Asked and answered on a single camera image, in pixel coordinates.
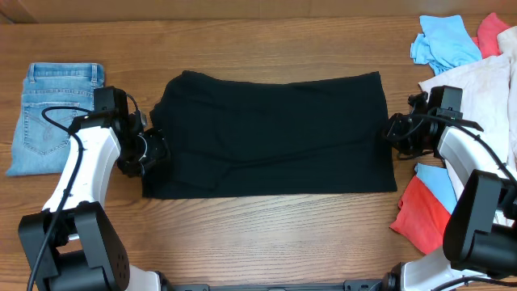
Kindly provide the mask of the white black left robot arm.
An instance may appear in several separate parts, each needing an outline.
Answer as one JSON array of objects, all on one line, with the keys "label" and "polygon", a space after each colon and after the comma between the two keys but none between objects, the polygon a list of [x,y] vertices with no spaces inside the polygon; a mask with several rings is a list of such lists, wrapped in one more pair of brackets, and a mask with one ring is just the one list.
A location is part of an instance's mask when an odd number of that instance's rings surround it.
[{"label": "white black left robot arm", "polygon": [[113,167],[144,176],[170,160],[162,132],[147,129],[134,98],[107,86],[94,91],[93,110],[65,128],[71,146],[60,180],[43,209],[22,217],[18,234],[31,268],[27,289],[155,290],[172,284],[160,272],[130,264],[104,204]]}]

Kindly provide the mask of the black t-shirt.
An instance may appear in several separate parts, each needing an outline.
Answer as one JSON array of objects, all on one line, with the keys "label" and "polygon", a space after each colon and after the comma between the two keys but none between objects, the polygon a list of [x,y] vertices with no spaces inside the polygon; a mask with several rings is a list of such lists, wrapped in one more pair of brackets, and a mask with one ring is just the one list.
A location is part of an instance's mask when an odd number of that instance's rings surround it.
[{"label": "black t-shirt", "polygon": [[393,192],[388,110],[377,72],[288,84],[185,71],[150,113],[170,160],[151,168],[155,199]]}]

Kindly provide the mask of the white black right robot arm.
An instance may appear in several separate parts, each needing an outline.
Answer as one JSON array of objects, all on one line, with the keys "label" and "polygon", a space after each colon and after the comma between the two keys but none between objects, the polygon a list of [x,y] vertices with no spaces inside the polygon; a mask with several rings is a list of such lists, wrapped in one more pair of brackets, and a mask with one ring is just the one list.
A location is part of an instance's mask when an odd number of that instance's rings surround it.
[{"label": "white black right robot arm", "polygon": [[496,212],[516,219],[516,178],[482,140],[482,127],[464,119],[462,90],[435,86],[411,95],[411,113],[389,119],[383,137],[400,159],[426,154],[449,162],[464,190],[444,231],[443,244],[429,255],[398,264],[376,290],[453,290],[483,282],[514,288],[516,228],[493,222]]}]

